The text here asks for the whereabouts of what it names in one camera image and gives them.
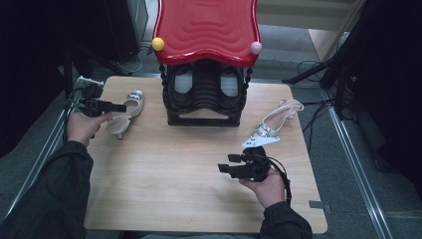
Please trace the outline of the white jewelled slingback heel shoe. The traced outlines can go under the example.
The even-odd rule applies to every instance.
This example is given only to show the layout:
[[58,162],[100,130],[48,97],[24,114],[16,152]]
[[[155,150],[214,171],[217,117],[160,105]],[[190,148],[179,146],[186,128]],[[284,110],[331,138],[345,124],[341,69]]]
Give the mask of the white jewelled slingback heel shoe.
[[286,120],[294,118],[304,105],[297,100],[281,100],[278,107],[268,113],[255,127],[256,137],[276,137]]
[[106,130],[117,136],[118,139],[123,138],[124,132],[130,125],[133,118],[140,115],[143,110],[143,92],[140,90],[129,93],[126,100],[122,103],[126,106],[124,113],[113,113],[112,118],[107,122]]

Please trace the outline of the metal floor rail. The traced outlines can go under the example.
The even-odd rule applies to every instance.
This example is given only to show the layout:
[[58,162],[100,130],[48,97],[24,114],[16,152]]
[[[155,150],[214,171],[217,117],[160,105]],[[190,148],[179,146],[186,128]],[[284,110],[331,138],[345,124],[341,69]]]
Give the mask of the metal floor rail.
[[40,170],[63,142],[63,109],[67,97],[60,94],[30,127],[18,145],[0,157],[0,223],[20,201]]
[[345,124],[337,116],[334,107],[328,111],[378,239],[394,239],[384,211],[368,180]]

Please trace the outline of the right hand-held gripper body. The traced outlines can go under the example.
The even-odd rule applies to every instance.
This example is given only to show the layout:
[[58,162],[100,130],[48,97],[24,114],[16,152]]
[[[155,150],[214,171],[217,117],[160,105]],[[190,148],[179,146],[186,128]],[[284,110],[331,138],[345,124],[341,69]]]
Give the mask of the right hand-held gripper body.
[[232,177],[239,179],[253,179],[263,181],[268,176],[270,160],[264,150],[264,145],[278,142],[276,137],[256,137],[251,136],[242,143],[244,148],[241,155],[241,162],[232,167]]

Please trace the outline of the black leather lace-up shoe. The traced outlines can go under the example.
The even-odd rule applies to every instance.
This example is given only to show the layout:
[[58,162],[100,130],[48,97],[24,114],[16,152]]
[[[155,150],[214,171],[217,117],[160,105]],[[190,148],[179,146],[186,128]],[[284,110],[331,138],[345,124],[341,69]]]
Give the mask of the black leather lace-up shoe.
[[186,107],[193,100],[193,68],[189,64],[175,66],[173,74],[173,97],[181,107]]
[[240,69],[228,66],[224,67],[220,74],[219,101],[226,108],[235,106],[241,96],[243,76]]

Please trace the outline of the black curtain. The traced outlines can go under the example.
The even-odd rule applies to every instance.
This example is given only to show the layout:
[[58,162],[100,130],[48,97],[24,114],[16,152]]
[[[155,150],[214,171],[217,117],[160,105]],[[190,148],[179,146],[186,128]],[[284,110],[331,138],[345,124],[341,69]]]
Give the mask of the black curtain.
[[422,191],[422,0],[366,0],[344,46],[369,141]]

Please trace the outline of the black tripod stand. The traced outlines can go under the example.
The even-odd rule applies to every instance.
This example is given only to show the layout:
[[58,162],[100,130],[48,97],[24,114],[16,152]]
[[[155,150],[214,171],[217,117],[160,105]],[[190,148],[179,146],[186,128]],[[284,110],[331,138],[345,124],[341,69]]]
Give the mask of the black tripod stand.
[[318,63],[315,67],[298,74],[297,76],[283,80],[285,84],[296,84],[312,75],[324,71],[324,74],[319,82],[319,86],[324,90],[329,90],[334,83],[337,83],[336,93],[334,99],[334,112],[340,120],[344,120],[343,114],[343,100],[346,82],[350,79],[350,70],[345,62],[345,53],[337,52],[330,59],[325,62]]

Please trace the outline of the person's left hand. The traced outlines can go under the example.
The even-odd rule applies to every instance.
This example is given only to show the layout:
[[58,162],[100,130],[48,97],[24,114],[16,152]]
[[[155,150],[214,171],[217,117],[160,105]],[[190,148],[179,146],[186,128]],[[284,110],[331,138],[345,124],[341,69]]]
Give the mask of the person's left hand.
[[72,113],[67,125],[67,140],[77,141],[88,146],[91,138],[100,129],[101,124],[110,120],[111,113],[99,117],[90,118],[83,113]]

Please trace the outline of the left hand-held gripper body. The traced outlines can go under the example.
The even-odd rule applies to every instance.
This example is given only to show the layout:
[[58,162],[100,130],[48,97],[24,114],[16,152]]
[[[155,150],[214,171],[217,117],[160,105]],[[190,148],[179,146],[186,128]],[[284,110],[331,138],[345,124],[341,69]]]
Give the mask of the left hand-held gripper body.
[[81,100],[82,112],[88,117],[98,117],[102,114],[99,98],[103,93],[104,83],[79,77],[78,83],[82,85]]

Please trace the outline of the person's right hand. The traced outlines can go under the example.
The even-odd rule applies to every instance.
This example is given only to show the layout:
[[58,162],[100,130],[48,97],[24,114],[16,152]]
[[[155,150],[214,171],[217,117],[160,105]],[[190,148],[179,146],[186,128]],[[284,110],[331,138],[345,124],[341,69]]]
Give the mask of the person's right hand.
[[272,168],[269,169],[267,178],[261,182],[251,179],[240,179],[239,182],[255,193],[264,208],[286,200],[282,177]]

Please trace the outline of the beige board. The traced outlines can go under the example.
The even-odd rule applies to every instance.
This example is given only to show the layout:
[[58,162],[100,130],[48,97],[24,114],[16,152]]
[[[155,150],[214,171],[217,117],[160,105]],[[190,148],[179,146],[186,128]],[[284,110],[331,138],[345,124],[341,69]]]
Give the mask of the beige board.
[[337,51],[345,31],[309,29],[311,40],[321,62],[329,60]]

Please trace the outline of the dark curtain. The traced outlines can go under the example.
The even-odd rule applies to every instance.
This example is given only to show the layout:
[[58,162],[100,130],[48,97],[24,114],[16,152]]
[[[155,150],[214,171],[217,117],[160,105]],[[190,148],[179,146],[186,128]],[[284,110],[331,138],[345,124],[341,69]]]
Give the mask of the dark curtain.
[[69,70],[137,52],[127,0],[0,0],[0,157],[13,150],[61,91]]

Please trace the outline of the red and black shoe rack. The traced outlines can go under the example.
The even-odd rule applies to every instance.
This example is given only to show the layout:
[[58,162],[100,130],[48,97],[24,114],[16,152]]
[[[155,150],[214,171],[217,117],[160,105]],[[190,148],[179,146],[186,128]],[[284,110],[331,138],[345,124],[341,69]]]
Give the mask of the red and black shoe rack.
[[[165,46],[154,51],[162,80],[162,98],[170,125],[237,126],[246,104],[252,68],[259,55],[250,50],[261,42],[257,23],[258,0],[158,0],[152,39]],[[193,100],[181,107],[173,97],[175,66],[193,68]],[[220,74],[232,66],[242,72],[238,103],[219,101]]]

